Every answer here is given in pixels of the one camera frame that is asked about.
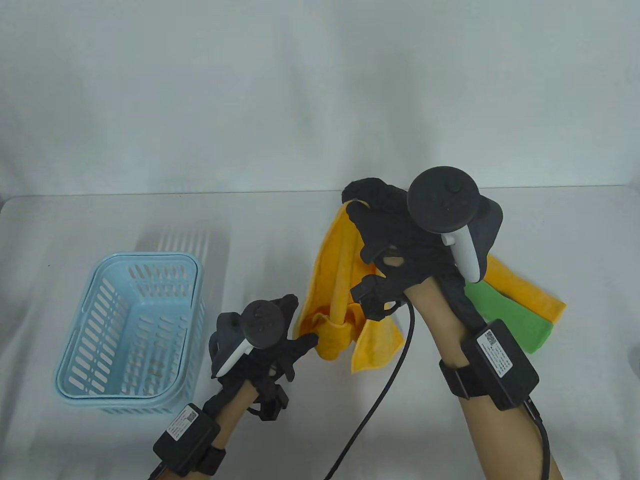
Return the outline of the person's right hand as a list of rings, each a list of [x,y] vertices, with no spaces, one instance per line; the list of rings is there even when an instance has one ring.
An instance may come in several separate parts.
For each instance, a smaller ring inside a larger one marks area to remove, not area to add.
[[[342,191],[349,220],[364,242],[361,258],[384,274],[391,297],[435,279],[446,301],[467,302],[462,275],[441,237],[410,217],[407,192],[379,178],[350,182]]]

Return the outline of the person's left hand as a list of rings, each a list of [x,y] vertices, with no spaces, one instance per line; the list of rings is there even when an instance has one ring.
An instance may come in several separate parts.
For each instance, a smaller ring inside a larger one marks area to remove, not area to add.
[[[208,343],[211,378],[223,387],[250,382],[267,397],[275,395],[279,378],[292,382],[295,363],[319,343],[315,333],[290,338],[298,306],[298,297],[286,294],[252,301],[241,312],[220,313]]]

